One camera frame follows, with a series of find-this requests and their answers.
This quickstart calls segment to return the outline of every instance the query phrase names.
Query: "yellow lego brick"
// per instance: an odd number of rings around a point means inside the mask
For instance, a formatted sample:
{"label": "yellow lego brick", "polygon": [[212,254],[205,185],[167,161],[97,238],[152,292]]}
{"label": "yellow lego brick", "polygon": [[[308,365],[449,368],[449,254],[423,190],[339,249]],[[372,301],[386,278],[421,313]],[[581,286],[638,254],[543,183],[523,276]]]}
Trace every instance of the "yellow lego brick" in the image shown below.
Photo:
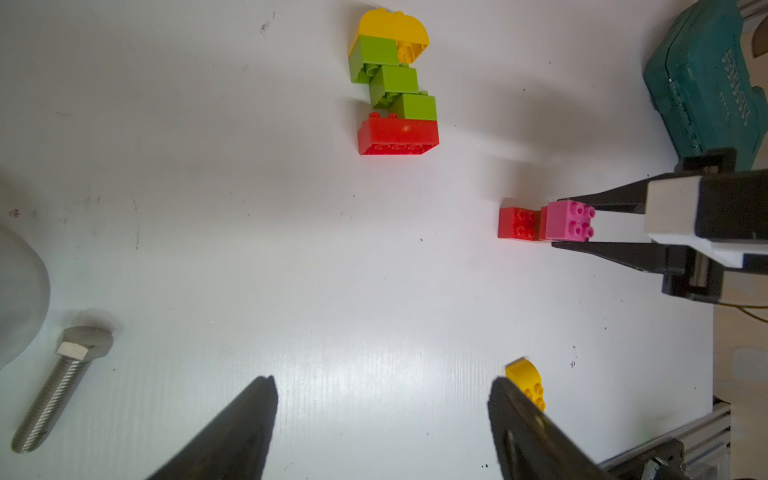
{"label": "yellow lego brick", "polygon": [[349,55],[352,54],[360,35],[397,41],[397,57],[400,63],[413,63],[429,46],[427,29],[421,22],[402,12],[390,13],[386,8],[371,10],[362,16],[355,38],[349,46]]}
{"label": "yellow lego brick", "polygon": [[510,363],[506,368],[507,378],[518,386],[521,392],[531,400],[534,405],[542,412],[547,408],[544,403],[544,387],[541,386],[541,375],[539,375],[533,363],[526,359],[520,359],[517,362]]}

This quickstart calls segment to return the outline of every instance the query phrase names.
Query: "pink lego brick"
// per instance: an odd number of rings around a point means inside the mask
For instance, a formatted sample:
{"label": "pink lego brick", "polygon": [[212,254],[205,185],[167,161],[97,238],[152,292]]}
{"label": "pink lego brick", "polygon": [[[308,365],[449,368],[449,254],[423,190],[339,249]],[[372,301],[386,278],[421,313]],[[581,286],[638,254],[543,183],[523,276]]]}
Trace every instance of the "pink lego brick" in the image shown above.
{"label": "pink lego brick", "polygon": [[542,238],[586,242],[594,235],[594,228],[590,226],[594,207],[573,200],[561,200],[549,202],[546,209],[541,215],[541,222],[545,224],[541,229]]}

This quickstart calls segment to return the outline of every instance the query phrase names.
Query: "bolt head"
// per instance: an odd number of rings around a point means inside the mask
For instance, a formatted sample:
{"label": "bolt head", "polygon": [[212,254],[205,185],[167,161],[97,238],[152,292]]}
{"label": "bolt head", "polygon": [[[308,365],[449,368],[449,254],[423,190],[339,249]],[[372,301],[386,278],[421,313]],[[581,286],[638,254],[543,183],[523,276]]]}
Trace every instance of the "bolt head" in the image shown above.
{"label": "bolt head", "polygon": [[105,356],[112,348],[112,334],[95,326],[73,326],[65,329],[58,341],[56,353],[72,359],[90,362]]}

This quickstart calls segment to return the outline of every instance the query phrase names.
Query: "white table surface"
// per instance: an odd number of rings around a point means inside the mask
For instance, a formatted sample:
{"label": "white table surface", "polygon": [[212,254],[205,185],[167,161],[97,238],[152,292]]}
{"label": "white table surface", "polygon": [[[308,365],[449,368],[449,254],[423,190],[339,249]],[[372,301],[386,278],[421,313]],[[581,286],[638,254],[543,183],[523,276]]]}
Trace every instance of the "white table surface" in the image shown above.
{"label": "white table surface", "polygon": [[[346,49],[378,6],[0,5],[0,207],[21,214],[0,223],[51,277],[0,372],[0,440],[62,328],[116,339],[39,450],[0,449],[4,478],[144,478],[259,375],[280,394],[269,479],[500,478],[486,401],[521,356],[598,462],[710,411],[710,306],[496,238],[503,197],[673,167],[642,70],[685,4],[388,4],[429,32],[442,143],[360,157]],[[598,212],[595,239],[645,241],[642,220]]]}

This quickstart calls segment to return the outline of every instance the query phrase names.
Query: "teal case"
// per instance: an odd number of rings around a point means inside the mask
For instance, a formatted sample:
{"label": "teal case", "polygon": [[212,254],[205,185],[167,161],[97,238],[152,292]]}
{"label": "teal case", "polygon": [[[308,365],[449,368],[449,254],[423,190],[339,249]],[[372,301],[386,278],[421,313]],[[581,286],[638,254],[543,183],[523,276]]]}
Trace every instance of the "teal case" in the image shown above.
{"label": "teal case", "polygon": [[645,84],[680,158],[734,147],[751,170],[768,130],[768,103],[752,87],[733,0],[700,0],[677,17],[645,69]]}

